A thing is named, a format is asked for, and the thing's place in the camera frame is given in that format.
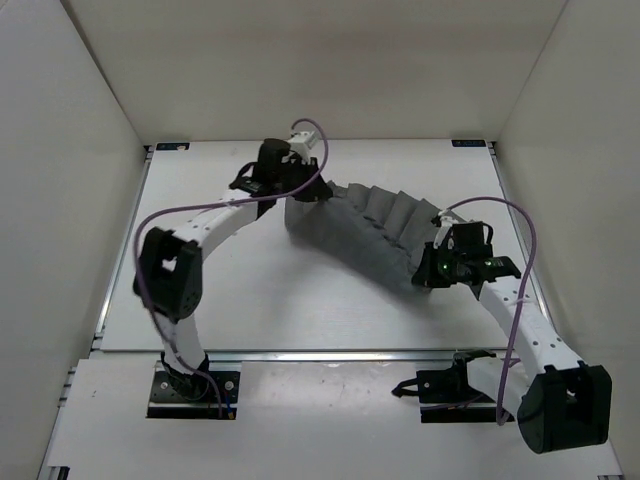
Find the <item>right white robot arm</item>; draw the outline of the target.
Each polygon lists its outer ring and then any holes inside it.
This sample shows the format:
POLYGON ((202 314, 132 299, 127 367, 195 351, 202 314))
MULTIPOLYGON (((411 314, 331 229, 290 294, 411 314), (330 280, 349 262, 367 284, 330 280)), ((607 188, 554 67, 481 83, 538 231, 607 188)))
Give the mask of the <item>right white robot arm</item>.
POLYGON ((433 222, 437 233, 425 245, 413 283, 468 286, 507 335, 511 350, 503 357, 486 349, 458 352, 449 368, 419 370, 392 395, 418 398, 424 420, 438 410, 493 401, 497 414, 515 421, 537 454, 605 443, 612 396, 606 369, 587 364, 521 291, 513 261, 493 254, 490 225, 450 216, 433 222))

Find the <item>grey pleated skirt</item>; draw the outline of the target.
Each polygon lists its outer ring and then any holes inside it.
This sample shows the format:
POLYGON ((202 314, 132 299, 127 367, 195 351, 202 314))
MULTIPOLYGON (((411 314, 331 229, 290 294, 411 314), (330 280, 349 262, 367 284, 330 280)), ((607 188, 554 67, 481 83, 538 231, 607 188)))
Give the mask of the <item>grey pleated skirt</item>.
POLYGON ((440 208, 404 191, 377 185, 328 184, 333 196, 303 203, 285 202, 285 227, 304 243, 339 260, 348 268, 401 296, 427 293, 412 282, 426 244, 435 240, 432 219, 440 208))

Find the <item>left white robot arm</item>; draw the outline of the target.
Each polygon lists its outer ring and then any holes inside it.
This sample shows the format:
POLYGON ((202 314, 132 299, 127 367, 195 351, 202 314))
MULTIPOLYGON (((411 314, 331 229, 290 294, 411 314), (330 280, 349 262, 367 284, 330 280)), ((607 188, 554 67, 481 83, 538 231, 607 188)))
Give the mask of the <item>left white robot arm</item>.
POLYGON ((195 216, 174 229, 151 227, 147 220, 138 227, 133 290, 162 340, 169 385, 185 401, 222 399, 195 324, 205 260, 279 199, 313 203, 331 197, 321 177, 326 162, 311 154, 317 141, 310 131, 294 132, 287 140, 268 138, 256 161, 239 170, 219 201, 195 206, 195 216))

